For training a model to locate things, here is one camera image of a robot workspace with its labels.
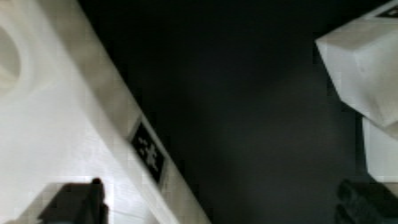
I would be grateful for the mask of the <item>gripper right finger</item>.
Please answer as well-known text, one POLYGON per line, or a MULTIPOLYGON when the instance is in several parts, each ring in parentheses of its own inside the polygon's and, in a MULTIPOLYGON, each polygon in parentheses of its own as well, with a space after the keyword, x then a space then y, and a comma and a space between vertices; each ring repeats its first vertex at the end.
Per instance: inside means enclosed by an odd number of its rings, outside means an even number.
POLYGON ((338 198, 334 224, 398 224, 398 197, 381 183, 345 180, 338 198))

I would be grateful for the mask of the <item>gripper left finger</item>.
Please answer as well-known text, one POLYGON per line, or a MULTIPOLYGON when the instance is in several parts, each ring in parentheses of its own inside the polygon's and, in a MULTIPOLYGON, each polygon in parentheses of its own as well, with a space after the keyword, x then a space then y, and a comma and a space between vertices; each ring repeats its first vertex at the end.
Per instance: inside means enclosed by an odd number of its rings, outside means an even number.
POLYGON ((68 183, 40 214, 40 224, 109 224, 105 186, 100 178, 68 183))

